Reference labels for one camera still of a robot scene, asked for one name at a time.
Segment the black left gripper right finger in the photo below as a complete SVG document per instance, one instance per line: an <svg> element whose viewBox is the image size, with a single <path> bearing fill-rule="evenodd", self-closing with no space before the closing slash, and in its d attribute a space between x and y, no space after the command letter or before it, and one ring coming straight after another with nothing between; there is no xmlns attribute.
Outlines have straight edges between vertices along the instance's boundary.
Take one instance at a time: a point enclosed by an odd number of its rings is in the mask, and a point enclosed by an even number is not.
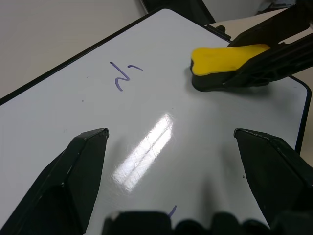
<svg viewBox="0 0 313 235"><path fill-rule="evenodd" d="M282 212L313 212L313 167L282 138L234 131L246 179L269 225Z"/></svg>

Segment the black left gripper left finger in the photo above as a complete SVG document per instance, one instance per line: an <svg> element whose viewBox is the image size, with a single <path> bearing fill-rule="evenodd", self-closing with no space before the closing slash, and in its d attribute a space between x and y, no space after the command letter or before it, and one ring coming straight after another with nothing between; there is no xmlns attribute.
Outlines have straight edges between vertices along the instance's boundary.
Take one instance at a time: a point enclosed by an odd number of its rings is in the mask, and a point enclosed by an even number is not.
<svg viewBox="0 0 313 235"><path fill-rule="evenodd" d="M43 169L0 235L84 235L98 195L109 131L83 132Z"/></svg>

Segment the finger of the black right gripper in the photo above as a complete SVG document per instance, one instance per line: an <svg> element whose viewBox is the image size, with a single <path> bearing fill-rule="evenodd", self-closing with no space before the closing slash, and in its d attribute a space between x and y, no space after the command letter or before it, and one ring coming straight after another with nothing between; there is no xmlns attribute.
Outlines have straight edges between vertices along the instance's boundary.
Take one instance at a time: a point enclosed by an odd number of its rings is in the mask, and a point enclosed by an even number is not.
<svg viewBox="0 0 313 235"><path fill-rule="evenodd" d="M265 86L313 67L313 33L252 57L223 82L225 88Z"/></svg>
<svg viewBox="0 0 313 235"><path fill-rule="evenodd" d="M264 44L273 47L308 29L312 21L313 0L297 0L295 5L242 32L228 46Z"/></svg>

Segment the yellow and black whiteboard eraser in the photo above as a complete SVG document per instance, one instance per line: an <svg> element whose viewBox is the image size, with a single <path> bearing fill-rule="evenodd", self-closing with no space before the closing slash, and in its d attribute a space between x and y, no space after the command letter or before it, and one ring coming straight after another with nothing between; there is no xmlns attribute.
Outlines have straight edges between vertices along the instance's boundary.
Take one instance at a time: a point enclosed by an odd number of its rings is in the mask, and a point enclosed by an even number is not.
<svg viewBox="0 0 313 235"><path fill-rule="evenodd" d="M192 85L201 92L240 87L231 84L236 72L251 58L267 51L264 44L241 47L200 47L191 53Z"/></svg>

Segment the black furniture piece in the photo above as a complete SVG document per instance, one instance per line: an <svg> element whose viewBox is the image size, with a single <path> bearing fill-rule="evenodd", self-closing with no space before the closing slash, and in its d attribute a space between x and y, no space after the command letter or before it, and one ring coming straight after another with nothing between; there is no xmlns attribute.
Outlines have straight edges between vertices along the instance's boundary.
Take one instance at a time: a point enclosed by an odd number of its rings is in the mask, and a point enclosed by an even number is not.
<svg viewBox="0 0 313 235"><path fill-rule="evenodd" d="M202 0L141 0L141 2L148 13L168 8L202 25L216 22Z"/></svg>

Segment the white whiteboard with black frame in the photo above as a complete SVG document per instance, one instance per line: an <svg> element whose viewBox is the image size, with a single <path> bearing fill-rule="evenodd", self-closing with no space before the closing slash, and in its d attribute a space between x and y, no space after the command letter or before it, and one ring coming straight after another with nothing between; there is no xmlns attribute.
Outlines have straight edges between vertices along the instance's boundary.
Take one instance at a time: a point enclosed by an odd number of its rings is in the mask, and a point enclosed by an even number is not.
<svg viewBox="0 0 313 235"><path fill-rule="evenodd" d="M101 186L87 234L114 211L173 211L208 225L225 211L265 219L233 132L300 145L310 90L295 78L238 91L199 92L191 52L227 41L162 9L93 45L0 104L0 228L41 171L77 135L108 128Z"/></svg>

